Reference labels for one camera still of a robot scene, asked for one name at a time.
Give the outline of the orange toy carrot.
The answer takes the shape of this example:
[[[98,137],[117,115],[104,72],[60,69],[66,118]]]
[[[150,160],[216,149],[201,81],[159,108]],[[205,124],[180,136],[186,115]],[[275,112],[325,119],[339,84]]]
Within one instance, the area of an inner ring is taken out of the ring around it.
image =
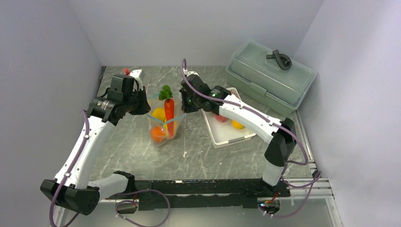
[[[173,121],[174,118],[174,100],[171,88],[168,85],[164,85],[159,92],[159,100],[164,101],[164,110],[166,113],[166,122]]]

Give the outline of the clear zip top bag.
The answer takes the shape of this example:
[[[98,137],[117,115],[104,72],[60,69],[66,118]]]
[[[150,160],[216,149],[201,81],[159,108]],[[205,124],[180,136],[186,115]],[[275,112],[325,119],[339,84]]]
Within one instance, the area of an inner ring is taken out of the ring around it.
[[[159,94],[148,97],[150,112],[147,114],[151,141],[160,147],[177,137],[178,129],[185,114],[182,111],[182,99],[173,96],[174,108],[167,108],[164,100],[159,100]]]

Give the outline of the pink toy peach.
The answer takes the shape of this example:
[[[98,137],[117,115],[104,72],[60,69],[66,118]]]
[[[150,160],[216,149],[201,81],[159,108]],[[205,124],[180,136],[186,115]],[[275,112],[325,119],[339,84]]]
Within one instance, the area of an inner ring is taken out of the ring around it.
[[[215,119],[216,119],[218,122],[225,123],[225,122],[228,121],[228,118],[226,118],[226,117],[224,117],[224,116],[217,115],[217,114],[215,114],[214,116],[215,116]]]

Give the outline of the yellow toy apple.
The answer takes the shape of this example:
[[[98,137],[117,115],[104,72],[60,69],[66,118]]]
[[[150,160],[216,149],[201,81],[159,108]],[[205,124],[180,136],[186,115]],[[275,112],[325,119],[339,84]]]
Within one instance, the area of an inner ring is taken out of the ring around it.
[[[153,110],[152,116],[162,122],[166,121],[166,113],[165,113],[164,108],[160,108],[160,107],[156,108],[155,110]]]

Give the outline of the white perforated plastic basket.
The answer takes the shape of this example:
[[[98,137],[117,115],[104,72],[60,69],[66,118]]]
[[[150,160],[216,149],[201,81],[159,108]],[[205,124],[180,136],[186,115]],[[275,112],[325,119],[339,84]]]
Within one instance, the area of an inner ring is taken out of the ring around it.
[[[256,136],[255,133],[245,127],[242,130],[235,129],[232,126],[230,119],[225,123],[221,123],[215,119],[214,113],[205,112],[203,110],[201,112],[206,122],[214,148],[233,145],[235,143],[250,140],[252,137]]]

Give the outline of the orange toy tangerine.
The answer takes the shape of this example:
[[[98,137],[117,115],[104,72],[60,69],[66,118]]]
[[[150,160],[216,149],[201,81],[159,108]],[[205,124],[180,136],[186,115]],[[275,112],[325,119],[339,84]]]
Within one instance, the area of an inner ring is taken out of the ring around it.
[[[150,136],[155,143],[161,143],[165,140],[165,132],[159,126],[154,126],[149,130]]]

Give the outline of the yellow toy fruit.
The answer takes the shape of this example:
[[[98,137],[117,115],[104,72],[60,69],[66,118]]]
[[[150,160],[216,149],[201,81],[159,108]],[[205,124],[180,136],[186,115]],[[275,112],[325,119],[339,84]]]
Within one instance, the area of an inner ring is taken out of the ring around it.
[[[235,129],[242,130],[244,126],[235,120],[231,120],[231,124]]]

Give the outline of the yellow toy mango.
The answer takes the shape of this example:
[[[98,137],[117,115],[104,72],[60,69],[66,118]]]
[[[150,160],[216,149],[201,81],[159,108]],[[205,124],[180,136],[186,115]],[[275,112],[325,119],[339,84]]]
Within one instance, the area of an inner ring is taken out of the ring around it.
[[[165,121],[163,127],[166,130],[166,135],[169,136],[170,138],[176,135],[176,131],[178,128],[176,121],[171,121],[168,123]]]

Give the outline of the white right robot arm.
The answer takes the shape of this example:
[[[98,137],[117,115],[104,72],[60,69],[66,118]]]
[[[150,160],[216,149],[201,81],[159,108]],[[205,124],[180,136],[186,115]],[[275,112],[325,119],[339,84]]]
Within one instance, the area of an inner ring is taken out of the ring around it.
[[[289,156],[298,143],[294,122],[268,116],[249,106],[221,86],[213,89],[197,73],[183,75],[181,82],[184,111],[199,109],[235,120],[268,143],[264,156],[268,161],[262,175],[261,192],[272,196],[279,190],[279,181]]]

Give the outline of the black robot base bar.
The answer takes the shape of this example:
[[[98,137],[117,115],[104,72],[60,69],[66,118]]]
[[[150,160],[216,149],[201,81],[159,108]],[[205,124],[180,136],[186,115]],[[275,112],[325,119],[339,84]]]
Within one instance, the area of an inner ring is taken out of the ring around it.
[[[139,210],[163,208],[242,207],[255,209],[263,199],[287,198],[290,190],[279,182],[270,187],[260,178],[135,180],[128,190],[109,200],[137,199]]]

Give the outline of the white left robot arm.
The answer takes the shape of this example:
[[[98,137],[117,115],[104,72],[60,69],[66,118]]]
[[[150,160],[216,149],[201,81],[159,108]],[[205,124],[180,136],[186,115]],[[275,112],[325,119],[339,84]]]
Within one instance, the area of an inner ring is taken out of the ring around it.
[[[53,179],[43,180],[40,190],[60,207],[89,215],[98,202],[115,194],[131,198],[136,192],[135,177],[116,171],[109,177],[90,181],[92,167],[105,142],[126,114],[150,111],[142,70],[116,74],[105,94],[94,98],[84,112],[84,126],[67,161]]]

